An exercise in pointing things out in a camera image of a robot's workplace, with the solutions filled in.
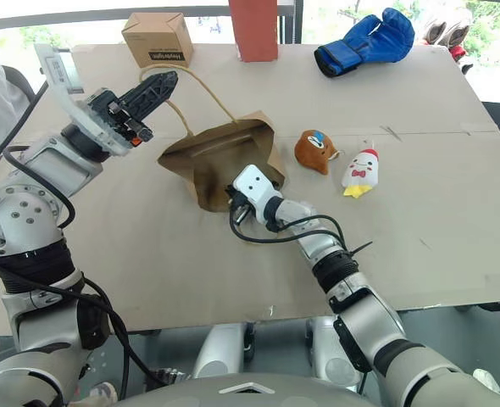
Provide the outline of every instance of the white plush toy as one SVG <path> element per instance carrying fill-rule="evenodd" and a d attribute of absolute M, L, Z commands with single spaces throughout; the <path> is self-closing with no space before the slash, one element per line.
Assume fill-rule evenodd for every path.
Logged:
<path fill-rule="evenodd" d="M 373 148 L 363 150 L 352 160 L 344 177 L 342 186 L 344 196 L 359 198 L 378 184 L 378 153 Z"/>

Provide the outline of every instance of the brown plush toy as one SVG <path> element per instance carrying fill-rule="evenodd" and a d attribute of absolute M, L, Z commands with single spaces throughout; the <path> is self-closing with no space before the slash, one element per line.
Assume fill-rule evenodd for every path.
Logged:
<path fill-rule="evenodd" d="M 327 161 L 336 158 L 338 151 L 331 139 L 321 131 L 305 130 L 295 145 L 295 158 L 300 165 L 328 174 Z"/>

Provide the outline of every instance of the floor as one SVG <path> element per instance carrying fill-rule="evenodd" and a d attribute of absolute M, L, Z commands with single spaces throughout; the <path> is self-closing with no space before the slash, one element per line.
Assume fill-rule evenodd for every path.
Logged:
<path fill-rule="evenodd" d="M 428 345 L 467 372 L 476 368 L 488 370 L 500 384 L 500 312 L 478 307 L 460 312 L 448 307 L 404 312 L 401 318 L 409 339 Z M 191 372 L 208 330 L 209 327 L 169 329 L 156 336 L 134 335 L 131 342 L 150 367 L 174 367 Z M 305 320 L 257 324 L 256 353 L 253 360 L 245 364 L 245 371 L 310 376 L 304 334 Z M 104 380 L 119 384 L 121 347 L 114 338 L 94 351 L 90 365 L 92 369 L 81 380 L 81 395 Z M 131 369 L 129 395 L 143 391 L 143 375 L 135 366 Z M 372 377 L 367 381 L 364 394 L 380 405 Z"/>

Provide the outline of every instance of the chicken plush toy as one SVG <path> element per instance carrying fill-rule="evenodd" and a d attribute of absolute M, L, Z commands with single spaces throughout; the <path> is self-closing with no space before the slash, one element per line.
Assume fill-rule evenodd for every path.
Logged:
<path fill-rule="evenodd" d="M 359 198 L 378 184 L 378 153 L 373 148 L 363 150 L 348 165 L 342 186 L 344 196 Z"/>
<path fill-rule="evenodd" d="M 327 175 L 327 162 L 338 155 L 333 142 L 321 131 L 305 130 L 295 145 L 295 158 L 300 165 Z"/>

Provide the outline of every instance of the blue boxing glove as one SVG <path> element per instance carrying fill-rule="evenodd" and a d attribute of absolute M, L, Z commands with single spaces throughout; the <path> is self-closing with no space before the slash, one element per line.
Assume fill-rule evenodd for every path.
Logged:
<path fill-rule="evenodd" d="M 316 49 L 314 57 L 324 75 L 339 76 L 365 62 L 397 62 L 406 57 L 414 43 L 410 20 L 394 8 L 386 8 L 382 19 L 368 15 L 341 40 Z"/>

